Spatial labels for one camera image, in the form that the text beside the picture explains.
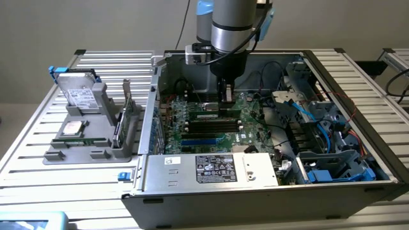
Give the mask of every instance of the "workbench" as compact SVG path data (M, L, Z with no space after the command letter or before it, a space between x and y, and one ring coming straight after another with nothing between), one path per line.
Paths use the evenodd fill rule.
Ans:
M313 52L409 167L408 114L380 95L382 89L345 53L333 49ZM133 100L144 107L153 74L152 56L152 51L77 52L68 67L93 68L108 85L107 93L116 103L124 102L123 79L129 79ZM65 104L67 99L55 85L0 161L0 210L64 211L72 229L75 226L81 230L139 229L119 199L121 191L129 189L132 184L117 182L117 174L129 172L136 166L137 156L127 163L43 164L44 152L67 116ZM409 194L393 202L374 203L349 219L213 229L409 229Z

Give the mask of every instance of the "circuit board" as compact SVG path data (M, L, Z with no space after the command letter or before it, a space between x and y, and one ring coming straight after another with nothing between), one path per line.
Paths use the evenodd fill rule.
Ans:
M216 143L204 145L181 145L185 131L185 123L192 119L192 113L200 114L204 106L200 103L186 102L181 97L168 101L169 109L165 115L166 145L165 154L189 154L189 153L222 153L242 152L246 146L256 146L258 152L273 152L272 141L266 139L268 129L256 122L250 116L253 108L252 94L240 93L236 95L236 104L230 111L241 111L237 118L220 118L209 116L202 121L230 121L241 122L238 132L214 133Z

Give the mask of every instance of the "sticker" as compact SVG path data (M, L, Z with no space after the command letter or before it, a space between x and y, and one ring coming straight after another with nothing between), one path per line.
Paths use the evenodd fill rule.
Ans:
M196 181L200 184L237 182L233 155L196 156Z
M165 157L165 164L180 164L180 157Z
M91 89L68 90L75 106L80 109L97 109L95 94Z
M196 118L217 118L218 114L197 115Z

